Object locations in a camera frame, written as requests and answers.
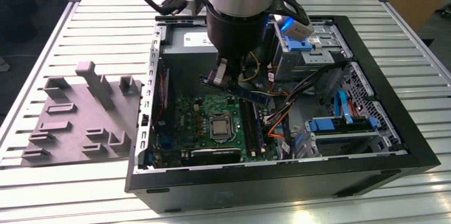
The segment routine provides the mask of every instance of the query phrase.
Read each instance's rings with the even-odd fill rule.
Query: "metal workbench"
[[[0,128],[0,221],[85,223],[449,223],[451,213],[451,77],[394,11],[378,0],[299,0],[310,15],[348,15],[442,165],[369,194],[341,199],[182,212],[159,216],[125,193],[127,160],[21,168],[47,94],[49,76],[70,83],[78,61],[97,73],[146,81],[157,13],[143,0],[82,0],[65,10]]]

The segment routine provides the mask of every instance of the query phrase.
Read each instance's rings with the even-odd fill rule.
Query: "ventilation grille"
[[[369,93],[358,77],[358,73],[353,67],[350,69],[349,77],[346,77],[345,82],[340,85],[340,89],[345,90],[348,96],[352,98],[352,101],[360,111],[360,114],[362,116],[376,117],[381,123],[381,131],[388,132],[386,136],[389,137],[393,144],[398,143],[398,138],[394,137],[394,134],[392,133],[392,129],[388,125],[385,116],[380,113],[374,102],[366,100],[366,98],[369,97]],[[327,102],[326,109],[330,116],[334,116],[334,99],[330,102]]]

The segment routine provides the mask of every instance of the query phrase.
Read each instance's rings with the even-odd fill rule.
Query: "white label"
[[[270,80],[271,82],[274,82],[274,73],[273,73],[273,72],[269,72],[269,80]]]
[[[286,142],[282,143],[282,148],[287,153],[290,153],[290,146]]]
[[[190,32],[185,34],[183,46],[213,46],[207,32]]]
[[[310,43],[321,43],[319,38],[307,38]]]

